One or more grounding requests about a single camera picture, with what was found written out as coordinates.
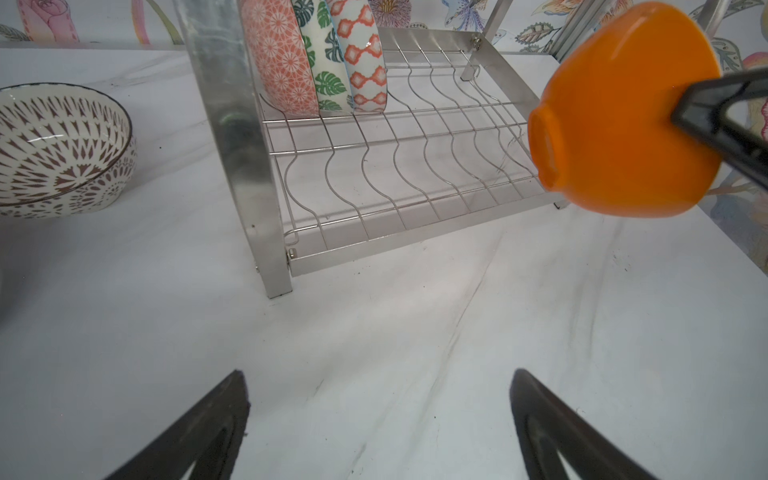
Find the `green leaf pattern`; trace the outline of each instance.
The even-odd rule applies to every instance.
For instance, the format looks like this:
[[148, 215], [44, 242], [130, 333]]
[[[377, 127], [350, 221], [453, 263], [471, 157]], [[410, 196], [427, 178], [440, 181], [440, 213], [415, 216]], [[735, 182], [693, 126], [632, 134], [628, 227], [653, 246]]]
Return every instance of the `green leaf pattern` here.
[[326, 43], [331, 46], [331, 48], [326, 48], [326, 58], [328, 58], [330, 61], [338, 61], [343, 62], [344, 57], [341, 55], [341, 47], [339, 46], [339, 38], [336, 37], [336, 31], [331, 28], [331, 31], [328, 32], [328, 36], [326, 36]]
[[320, 110], [325, 110], [325, 111], [341, 110], [341, 105], [337, 104], [333, 100], [320, 100], [317, 102], [317, 106], [320, 107]]
[[301, 39], [304, 40], [304, 48], [306, 49], [306, 59], [310, 63], [310, 68], [314, 68], [315, 51], [312, 49], [312, 40], [306, 35], [302, 35]]
[[315, 89], [323, 95], [338, 95], [346, 91], [344, 82], [329, 71], [321, 71], [315, 77]]
[[293, 13], [300, 27], [306, 27], [315, 12], [313, 0], [293, 0]]
[[301, 30], [306, 58], [312, 68], [320, 111], [354, 110], [352, 87], [343, 53], [333, 28], [328, 0], [291, 0]]
[[325, 2], [320, 2], [317, 5], [317, 23], [321, 28], [327, 28], [331, 25], [331, 14], [328, 12], [328, 5]]

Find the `brown patterned bowl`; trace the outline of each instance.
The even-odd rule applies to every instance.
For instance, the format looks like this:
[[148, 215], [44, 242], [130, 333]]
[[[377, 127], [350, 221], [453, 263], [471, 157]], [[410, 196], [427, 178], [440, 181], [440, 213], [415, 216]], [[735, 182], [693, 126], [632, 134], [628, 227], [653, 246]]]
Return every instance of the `brown patterned bowl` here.
[[101, 210], [134, 172], [131, 119], [111, 97], [70, 84], [0, 89], [0, 215]]

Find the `dish rack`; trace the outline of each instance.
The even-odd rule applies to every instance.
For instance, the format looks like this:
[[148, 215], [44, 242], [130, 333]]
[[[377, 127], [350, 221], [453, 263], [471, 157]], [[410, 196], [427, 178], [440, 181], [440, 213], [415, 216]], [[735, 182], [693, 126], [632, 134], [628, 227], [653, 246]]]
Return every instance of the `dish rack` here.
[[237, 0], [178, 0], [198, 87], [267, 296], [313, 272], [562, 200], [538, 180], [538, 97], [483, 34], [380, 28], [378, 114], [295, 118], [251, 74]]

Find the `white marble countertop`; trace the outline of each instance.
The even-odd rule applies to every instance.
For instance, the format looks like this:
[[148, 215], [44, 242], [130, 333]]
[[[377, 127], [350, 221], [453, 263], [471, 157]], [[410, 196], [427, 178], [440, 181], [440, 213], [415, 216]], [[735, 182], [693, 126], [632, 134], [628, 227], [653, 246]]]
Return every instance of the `white marble countertop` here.
[[[550, 60], [514, 58], [538, 91]], [[524, 478], [519, 367], [659, 478], [765, 478], [768, 279], [699, 209], [542, 207], [268, 300], [184, 53], [0, 65], [114, 96], [139, 145], [108, 209], [0, 223], [0, 478], [100, 480], [233, 369], [237, 480]]]

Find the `bowl rim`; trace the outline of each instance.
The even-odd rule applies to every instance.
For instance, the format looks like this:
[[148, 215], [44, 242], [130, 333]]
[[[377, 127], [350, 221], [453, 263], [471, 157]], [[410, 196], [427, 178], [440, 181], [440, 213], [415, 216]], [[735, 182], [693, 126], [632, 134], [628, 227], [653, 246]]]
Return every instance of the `bowl rim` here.
[[102, 95], [102, 96], [104, 96], [106, 98], [109, 98], [115, 104], [117, 104], [118, 107], [120, 107], [120, 109], [125, 114], [125, 117], [128, 119], [128, 136], [127, 136], [127, 141], [125, 142], [125, 145], [121, 148], [120, 152], [117, 155], [114, 156], [114, 158], [109, 162], [109, 164], [107, 164], [107, 166], [99, 174], [97, 174], [95, 177], [93, 177], [93, 178], [91, 178], [89, 180], [86, 180], [82, 184], [76, 185], [76, 186], [70, 188], [67, 191], [58, 193], [56, 195], [51, 195], [49, 197], [35, 198], [34, 200], [24, 200], [24, 201], [16, 202], [16, 203], [13, 203], [13, 204], [4, 204], [4, 203], [0, 202], [0, 207], [16, 207], [18, 205], [36, 204], [37, 202], [42, 202], [42, 201], [46, 201], [46, 200], [52, 200], [54, 198], [60, 197], [61, 195], [69, 194], [73, 190], [77, 190], [80, 187], [84, 187], [85, 185], [88, 185], [90, 182], [93, 182], [96, 179], [98, 179], [99, 177], [101, 177], [101, 175], [106, 174], [123, 157], [123, 155], [125, 155], [125, 151], [128, 149], [128, 147], [131, 146], [131, 140], [133, 139], [133, 136], [134, 136], [134, 125], [133, 125], [133, 122], [131, 122], [131, 116], [128, 114], [128, 112], [125, 110], [125, 107], [123, 107], [123, 105], [119, 101], [117, 101], [114, 98], [112, 98], [111, 96], [105, 94], [103, 91], [96, 90], [95, 88], [85, 87], [83, 85], [70, 84], [70, 83], [61, 82], [61, 81], [36, 81], [36, 82], [32, 82], [32, 83], [17, 84], [17, 85], [11, 85], [9, 87], [3, 87], [3, 88], [0, 88], [0, 93], [3, 93], [5, 91], [7, 91], [7, 90], [12, 90], [14, 88], [34, 87], [34, 86], [39, 86], [39, 85], [64, 85], [64, 86], [67, 86], [67, 87], [83, 88], [85, 90], [94, 91], [94, 92], [98, 93], [99, 95]]

